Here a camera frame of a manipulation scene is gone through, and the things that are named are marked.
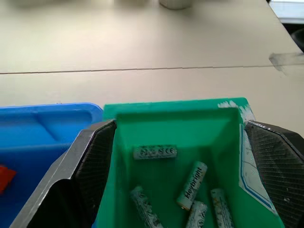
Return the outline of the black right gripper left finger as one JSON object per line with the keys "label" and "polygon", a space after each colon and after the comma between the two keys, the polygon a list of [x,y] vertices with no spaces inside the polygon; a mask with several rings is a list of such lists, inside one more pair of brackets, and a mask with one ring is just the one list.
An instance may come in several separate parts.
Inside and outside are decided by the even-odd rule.
{"label": "black right gripper left finger", "polygon": [[9,228],[91,228],[108,179],[117,124],[80,131],[49,167]]}

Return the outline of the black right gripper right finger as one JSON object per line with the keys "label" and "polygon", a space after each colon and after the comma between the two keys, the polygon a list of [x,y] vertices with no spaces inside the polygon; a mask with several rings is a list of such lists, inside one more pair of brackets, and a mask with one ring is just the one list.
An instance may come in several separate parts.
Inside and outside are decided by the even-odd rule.
{"label": "black right gripper right finger", "polygon": [[246,121],[245,131],[262,184],[285,228],[304,228],[304,138],[256,121]]}

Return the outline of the blue plastic bin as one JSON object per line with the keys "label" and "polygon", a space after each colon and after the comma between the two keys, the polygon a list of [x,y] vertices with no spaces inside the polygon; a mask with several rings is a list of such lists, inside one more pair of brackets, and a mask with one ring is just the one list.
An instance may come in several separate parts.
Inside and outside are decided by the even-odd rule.
{"label": "blue plastic bin", "polygon": [[0,194],[0,228],[9,228],[50,165],[102,116],[92,103],[0,107],[0,165],[16,172]]}

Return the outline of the green plastic bin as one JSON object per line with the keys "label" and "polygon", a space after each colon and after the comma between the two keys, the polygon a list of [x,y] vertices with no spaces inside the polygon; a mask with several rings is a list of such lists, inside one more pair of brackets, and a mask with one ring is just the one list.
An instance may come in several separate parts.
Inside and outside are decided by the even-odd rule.
{"label": "green plastic bin", "polygon": [[[203,228],[218,228],[210,191],[221,188],[235,228],[285,228],[239,186],[239,125],[255,116],[245,98],[109,104],[117,122],[111,168],[94,228],[146,228],[130,192],[142,186],[164,228],[186,228],[176,200],[196,161],[207,165],[196,200],[208,206]],[[136,160],[135,147],[175,145],[177,157]]]}

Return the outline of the white label with blue border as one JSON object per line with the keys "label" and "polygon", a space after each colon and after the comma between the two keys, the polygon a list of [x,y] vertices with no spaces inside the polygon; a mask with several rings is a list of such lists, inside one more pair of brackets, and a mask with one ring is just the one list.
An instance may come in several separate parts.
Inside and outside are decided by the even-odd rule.
{"label": "white label with blue border", "polygon": [[239,125],[239,186],[273,214],[277,211],[260,179],[244,125]]}

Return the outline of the red object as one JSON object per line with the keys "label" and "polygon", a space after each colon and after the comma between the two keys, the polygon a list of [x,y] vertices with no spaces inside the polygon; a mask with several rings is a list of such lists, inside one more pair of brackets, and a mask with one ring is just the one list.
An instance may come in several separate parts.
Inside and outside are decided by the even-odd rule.
{"label": "red object", "polygon": [[0,165],[0,195],[4,193],[16,174],[17,172],[15,170]]}

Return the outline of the white patterned battery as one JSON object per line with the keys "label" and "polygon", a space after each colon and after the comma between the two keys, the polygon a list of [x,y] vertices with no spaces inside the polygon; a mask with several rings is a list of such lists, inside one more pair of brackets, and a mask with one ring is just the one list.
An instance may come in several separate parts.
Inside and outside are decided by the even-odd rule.
{"label": "white patterned battery", "polygon": [[136,186],[131,190],[130,198],[146,228],[164,228],[159,217],[153,212],[150,200],[144,193],[142,186]]}
{"label": "white patterned battery", "polygon": [[195,200],[190,209],[186,228],[203,228],[208,206],[203,202]]}
{"label": "white patterned battery", "polygon": [[210,191],[218,228],[235,228],[223,189]]}

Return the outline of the white battery with CE marks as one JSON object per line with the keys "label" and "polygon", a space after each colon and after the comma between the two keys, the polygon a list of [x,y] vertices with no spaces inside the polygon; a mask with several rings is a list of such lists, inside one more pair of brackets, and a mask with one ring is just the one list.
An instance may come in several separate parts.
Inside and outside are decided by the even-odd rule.
{"label": "white battery with CE marks", "polygon": [[175,145],[142,145],[135,147],[133,158],[136,160],[167,159],[177,157]]}

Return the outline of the white Heybright battery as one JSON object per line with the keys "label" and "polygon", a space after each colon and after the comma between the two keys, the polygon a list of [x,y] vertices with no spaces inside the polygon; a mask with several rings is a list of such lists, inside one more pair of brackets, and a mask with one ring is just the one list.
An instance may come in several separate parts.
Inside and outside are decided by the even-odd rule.
{"label": "white Heybright battery", "polygon": [[207,169],[207,165],[203,162],[196,161],[194,163],[190,175],[176,200],[182,209],[190,210],[205,177]]}

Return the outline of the clear tape strip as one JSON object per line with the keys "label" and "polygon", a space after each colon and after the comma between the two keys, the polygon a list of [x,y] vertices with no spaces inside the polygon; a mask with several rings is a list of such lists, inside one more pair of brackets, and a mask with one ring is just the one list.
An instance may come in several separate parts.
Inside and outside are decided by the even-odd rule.
{"label": "clear tape strip", "polygon": [[304,53],[272,53],[269,60],[285,76],[304,78]]}

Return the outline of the white cylindrical container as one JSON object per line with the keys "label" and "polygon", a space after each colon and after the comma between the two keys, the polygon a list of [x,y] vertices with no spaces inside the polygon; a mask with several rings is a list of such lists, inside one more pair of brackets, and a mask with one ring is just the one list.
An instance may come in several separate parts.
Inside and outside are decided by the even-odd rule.
{"label": "white cylindrical container", "polygon": [[193,4],[193,0],[159,0],[159,4],[170,10],[183,10]]}

